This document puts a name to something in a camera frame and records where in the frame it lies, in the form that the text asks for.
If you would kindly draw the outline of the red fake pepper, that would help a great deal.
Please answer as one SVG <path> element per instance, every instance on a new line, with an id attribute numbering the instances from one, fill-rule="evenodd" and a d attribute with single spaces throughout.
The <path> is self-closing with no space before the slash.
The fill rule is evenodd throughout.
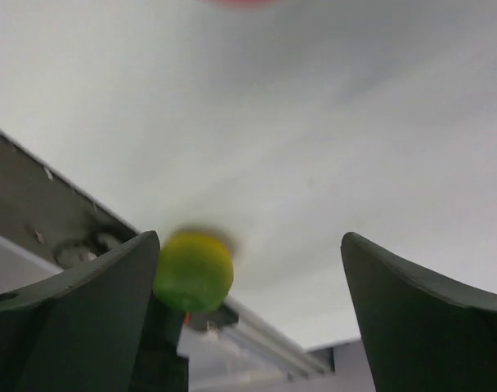
<path id="1" fill-rule="evenodd" d="M 224 7 L 264 7 L 276 2 L 276 0 L 209 0 L 212 3 L 220 4 Z"/>

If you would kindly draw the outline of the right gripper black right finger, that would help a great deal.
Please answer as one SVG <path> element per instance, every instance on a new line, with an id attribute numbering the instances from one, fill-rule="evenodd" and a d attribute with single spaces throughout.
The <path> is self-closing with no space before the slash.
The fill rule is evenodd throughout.
<path id="1" fill-rule="evenodd" d="M 347 233 L 344 272 L 378 391 L 497 391 L 497 294 Z"/>

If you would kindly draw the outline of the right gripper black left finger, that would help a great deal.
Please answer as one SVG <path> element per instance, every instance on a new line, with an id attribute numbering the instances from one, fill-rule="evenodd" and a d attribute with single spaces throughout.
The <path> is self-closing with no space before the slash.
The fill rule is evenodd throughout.
<path id="1" fill-rule="evenodd" d="M 153 231 L 0 294 L 0 391 L 185 391 L 184 314 L 152 292 Z"/>

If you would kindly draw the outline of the green fake fruit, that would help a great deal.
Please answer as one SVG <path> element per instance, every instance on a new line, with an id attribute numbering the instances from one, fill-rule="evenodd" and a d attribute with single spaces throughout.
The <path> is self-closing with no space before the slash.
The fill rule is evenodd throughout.
<path id="1" fill-rule="evenodd" d="M 233 281 L 233 256 L 225 241 L 209 233 L 180 231 L 163 243 L 153 292 L 175 310 L 207 313 L 222 305 Z"/>

